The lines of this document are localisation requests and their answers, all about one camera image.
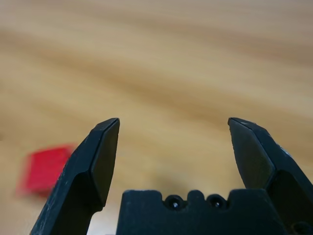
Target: wood grain surface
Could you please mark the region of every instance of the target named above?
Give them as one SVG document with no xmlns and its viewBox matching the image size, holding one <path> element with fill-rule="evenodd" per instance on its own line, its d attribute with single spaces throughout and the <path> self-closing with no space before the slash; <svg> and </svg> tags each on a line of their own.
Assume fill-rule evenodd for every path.
<svg viewBox="0 0 313 235">
<path fill-rule="evenodd" d="M 313 180 L 310 0 L 1 0 L 0 234 L 28 234 L 44 200 L 14 194 L 31 151 L 121 120 L 107 207 L 121 194 L 243 188 L 229 117 L 268 129 Z"/>
</svg>

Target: wooden table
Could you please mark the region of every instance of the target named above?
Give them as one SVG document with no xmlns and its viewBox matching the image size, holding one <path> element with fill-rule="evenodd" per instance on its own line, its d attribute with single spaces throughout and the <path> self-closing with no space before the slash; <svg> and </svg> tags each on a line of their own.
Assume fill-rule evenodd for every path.
<svg viewBox="0 0 313 235">
<path fill-rule="evenodd" d="M 242 188 L 228 117 L 258 123 L 313 179 L 313 2 L 2 0 L 0 234 L 28 234 L 44 200 L 14 194 L 31 151 L 121 119 L 108 206 L 121 194 Z"/>
</svg>

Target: red cube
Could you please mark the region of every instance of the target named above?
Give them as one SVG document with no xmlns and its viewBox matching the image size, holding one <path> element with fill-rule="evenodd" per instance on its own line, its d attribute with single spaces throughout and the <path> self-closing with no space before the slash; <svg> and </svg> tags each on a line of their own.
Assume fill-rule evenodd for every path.
<svg viewBox="0 0 313 235">
<path fill-rule="evenodd" d="M 18 192 L 49 195 L 73 149 L 72 145 L 63 145 L 32 153 Z"/>
</svg>

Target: black plastic mount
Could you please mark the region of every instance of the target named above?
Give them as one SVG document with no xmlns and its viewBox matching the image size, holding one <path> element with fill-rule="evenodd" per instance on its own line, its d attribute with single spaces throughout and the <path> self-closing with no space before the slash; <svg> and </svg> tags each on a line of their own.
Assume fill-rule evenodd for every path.
<svg viewBox="0 0 313 235">
<path fill-rule="evenodd" d="M 155 190 L 123 193 L 116 235 L 313 235 L 313 186 L 266 129 L 228 120 L 236 163 L 247 189 L 205 200 L 165 200 Z M 98 124 L 74 151 L 32 235 L 85 235 L 105 206 L 116 155 L 119 119 Z"/>
</svg>

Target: red object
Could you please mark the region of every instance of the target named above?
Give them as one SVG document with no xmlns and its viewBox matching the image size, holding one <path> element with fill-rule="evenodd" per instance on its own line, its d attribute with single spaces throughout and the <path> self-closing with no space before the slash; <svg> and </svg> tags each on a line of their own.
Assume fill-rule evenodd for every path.
<svg viewBox="0 0 313 235">
<path fill-rule="evenodd" d="M 18 192 L 48 195 L 72 152 L 73 146 L 65 145 L 32 153 Z"/>
</svg>

